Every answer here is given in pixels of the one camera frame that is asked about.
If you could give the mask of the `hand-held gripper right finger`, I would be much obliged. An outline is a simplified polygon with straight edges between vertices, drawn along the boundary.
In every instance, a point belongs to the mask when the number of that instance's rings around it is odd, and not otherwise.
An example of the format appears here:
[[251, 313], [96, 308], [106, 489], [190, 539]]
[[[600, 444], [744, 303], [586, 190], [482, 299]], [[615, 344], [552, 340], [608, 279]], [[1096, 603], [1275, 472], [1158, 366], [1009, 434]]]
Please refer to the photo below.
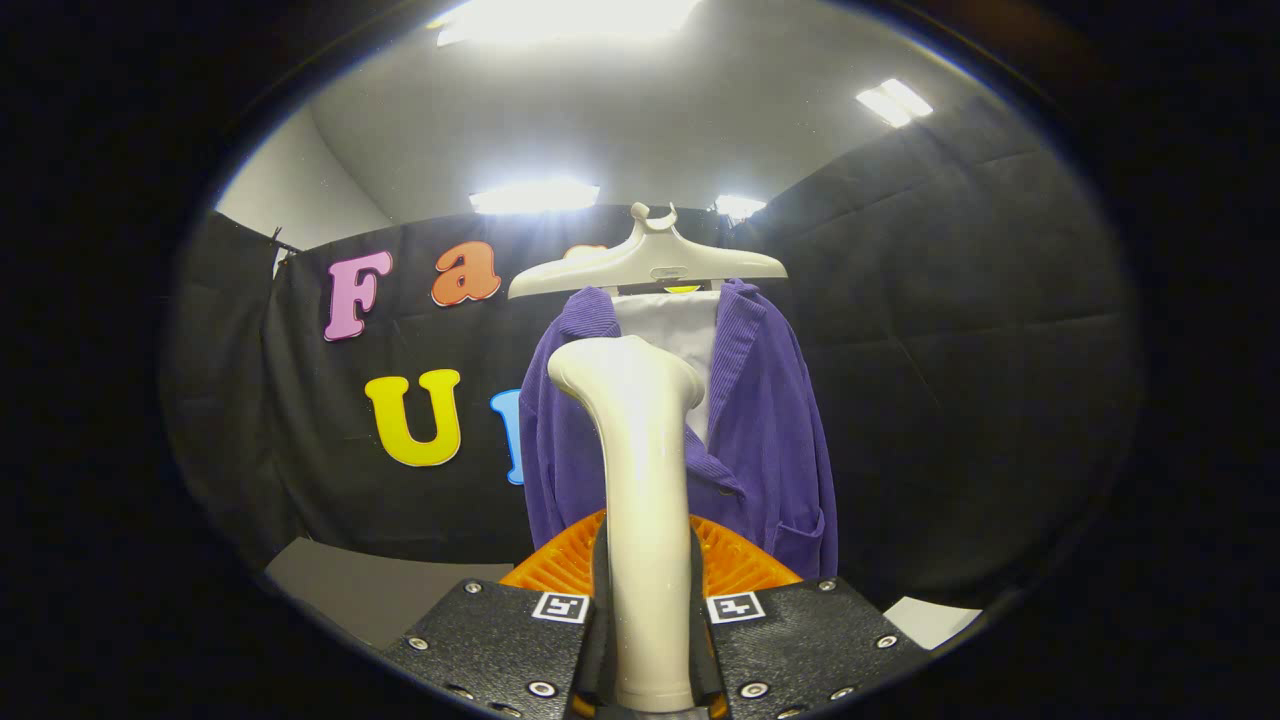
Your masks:
[[804, 580], [727, 528], [691, 524], [712, 719], [818, 717], [931, 662], [847, 582]]

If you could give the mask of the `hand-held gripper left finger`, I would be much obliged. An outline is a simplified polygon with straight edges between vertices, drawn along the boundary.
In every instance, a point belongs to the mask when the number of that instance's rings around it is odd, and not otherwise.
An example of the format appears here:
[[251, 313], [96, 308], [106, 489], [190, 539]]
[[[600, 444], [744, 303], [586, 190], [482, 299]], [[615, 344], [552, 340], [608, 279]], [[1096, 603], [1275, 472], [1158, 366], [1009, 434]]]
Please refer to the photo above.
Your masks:
[[608, 624], [594, 598], [604, 519], [576, 521], [502, 580], [458, 582], [387, 644], [387, 664], [483, 717], [595, 719]]

